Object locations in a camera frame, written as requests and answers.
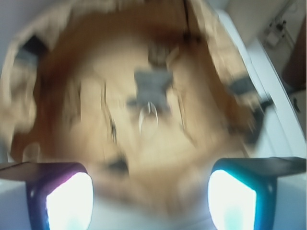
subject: gray object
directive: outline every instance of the gray object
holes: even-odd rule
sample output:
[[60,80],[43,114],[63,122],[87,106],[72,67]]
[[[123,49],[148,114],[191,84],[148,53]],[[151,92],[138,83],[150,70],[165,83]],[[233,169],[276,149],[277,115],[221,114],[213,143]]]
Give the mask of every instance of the gray object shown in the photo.
[[169,112],[166,90],[173,82],[173,74],[166,69],[142,71],[134,73],[137,84],[137,96],[127,101],[130,107],[144,107],[152,103],[158,111]]
[[253,117],[255,119],[255,129],[252,132],[247,133],[245,142],[248,144],[256,144],[260,133],[262,131],[263,127],[263,121],[265,117],[265,111],[269,106],[274,105],[274,102],[272,99],[268,99],[267,101],[264,101],[260,104],[260,107],[255,109],[253,112]]
[[117,171],[119,173],[128,173],[128,166],[125,158],[120,158],[114,162],[107,165],[108,169],[111,171]]
[[249,76],[236,80],[229,86],[229,90],[234,95],[242,95],[250,91],[255,91],[255,86]]
[[16,59],[18,61],[22,61],[24,63],[27,64],[31,64],[33,66],[37,66],[38,65],[38,56],[24,50],[24,49],[20,49],[16,55]]
[[7,163],[8,161],[8,150],[3,140],[0,139],[0,163]]

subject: cyan light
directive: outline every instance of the cyan light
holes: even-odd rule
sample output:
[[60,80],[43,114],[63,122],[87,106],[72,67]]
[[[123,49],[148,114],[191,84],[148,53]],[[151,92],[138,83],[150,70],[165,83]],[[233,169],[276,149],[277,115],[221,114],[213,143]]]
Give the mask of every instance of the cyan light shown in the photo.
[[93,211],[91,177],[78,172],[47,196],[50,230],[87,229]]
[[218,230],[252,230],[256,191],[224,170],[214,171],[208,184],[208,204]]

